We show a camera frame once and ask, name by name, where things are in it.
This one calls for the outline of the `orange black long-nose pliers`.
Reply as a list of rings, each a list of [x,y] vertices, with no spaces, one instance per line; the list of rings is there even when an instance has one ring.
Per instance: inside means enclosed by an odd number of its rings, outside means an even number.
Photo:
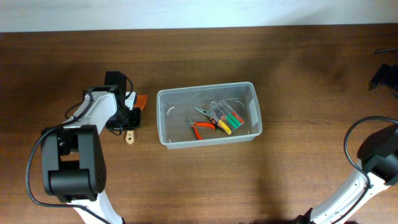
[[[194,108],[197,111],[199,111],[201,114],[205,115],[210,120],[210,123],[212,123],[215,126],[215,129],[219,129],[220,128],[218,122],[216,121],[216,119],[215,119],[215,117],[214,117],[214,115],[212,114],[211,111],[208,111],[208,110],[203,109],[203,108],[199,108],[197,106],[194,106]]]

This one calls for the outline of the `small red-handled pliers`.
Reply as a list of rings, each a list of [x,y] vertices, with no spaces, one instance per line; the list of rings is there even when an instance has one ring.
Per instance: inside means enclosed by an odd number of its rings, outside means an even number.
[[[186,123],[193,129],[195,137],[197,140],[202,140],[202,136],[200,135],[198,128],[208,128],[212,130],[216,130],[216,127],[213,123],[203,122],[203,121],[193,121],[193,120],[186,120]]]

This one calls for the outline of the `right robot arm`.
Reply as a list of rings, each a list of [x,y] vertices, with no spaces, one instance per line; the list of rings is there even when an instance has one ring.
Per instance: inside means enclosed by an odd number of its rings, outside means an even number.
[[[355,162],[348,152],[348,141],[354,129],[367,121],[391,123],[369,135],[357,152]],[[348,221],[368,200],[397,184],[397,120],[370,116],[356,121],[345,134],[343,150],[354,171],[333,195],[316,208],[299,215],[298,224],[342,224]]]

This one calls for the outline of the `screwdriver set clear case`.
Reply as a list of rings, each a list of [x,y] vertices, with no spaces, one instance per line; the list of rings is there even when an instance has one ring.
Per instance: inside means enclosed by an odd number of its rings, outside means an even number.
[[[209,111],[217,125],[228,135],[233,134],[244,124],[242,117],[225,100],[212,101]]]

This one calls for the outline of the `orange scraper wooden handle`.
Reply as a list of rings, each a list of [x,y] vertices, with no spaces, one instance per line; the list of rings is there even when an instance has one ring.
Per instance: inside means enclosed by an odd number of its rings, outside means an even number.
[[[147,103],[147,95],[138,95],[137,101],[133,104],[134,108],[139,108],[141,111],[145,108]],[[128,144],[134,143],[134,131],[128,130],[126,133],[126,142]]]

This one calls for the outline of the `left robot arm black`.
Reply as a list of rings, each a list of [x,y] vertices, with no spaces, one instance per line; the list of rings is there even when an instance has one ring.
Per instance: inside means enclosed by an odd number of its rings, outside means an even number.
[[[85,223],[124,223],[105,192],[106,164],[100,142],[103,129],[121,134],[141,124],[132,82],[119,71],[108,71],[104,84],[84,92],[83,101],[64,123],[42,131],[44,190],[60,207],[74,208]]]

